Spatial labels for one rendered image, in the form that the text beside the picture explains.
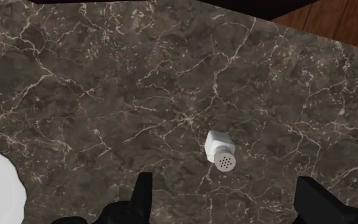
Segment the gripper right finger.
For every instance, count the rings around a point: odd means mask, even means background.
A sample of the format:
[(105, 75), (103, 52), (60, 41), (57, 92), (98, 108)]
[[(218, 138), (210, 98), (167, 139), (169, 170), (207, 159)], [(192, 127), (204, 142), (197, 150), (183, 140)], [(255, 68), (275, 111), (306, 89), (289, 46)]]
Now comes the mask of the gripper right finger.
[(296, 180), (296, 219), (291, 224), (358, 224), (358, 208), (347, 206), (309, 176)]

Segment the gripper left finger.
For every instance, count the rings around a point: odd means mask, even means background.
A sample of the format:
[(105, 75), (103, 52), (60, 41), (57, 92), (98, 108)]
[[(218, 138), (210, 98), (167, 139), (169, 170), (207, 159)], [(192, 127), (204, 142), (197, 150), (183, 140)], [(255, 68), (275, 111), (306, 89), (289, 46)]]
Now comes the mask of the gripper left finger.
[(106, 205), (92, 224), (150, 224), (153, 173), (140, 172), (130, 200)]

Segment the white salt shaker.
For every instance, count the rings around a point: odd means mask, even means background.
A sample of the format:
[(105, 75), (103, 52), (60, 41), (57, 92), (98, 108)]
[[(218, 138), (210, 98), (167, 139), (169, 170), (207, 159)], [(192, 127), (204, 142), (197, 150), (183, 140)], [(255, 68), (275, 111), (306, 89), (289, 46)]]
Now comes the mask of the white salt shaker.
[(219, 171), (229, 172), (236, 165), (235, 143), (224, 132), (210, 130), (204, 144), (207, 160), (212, 162)]

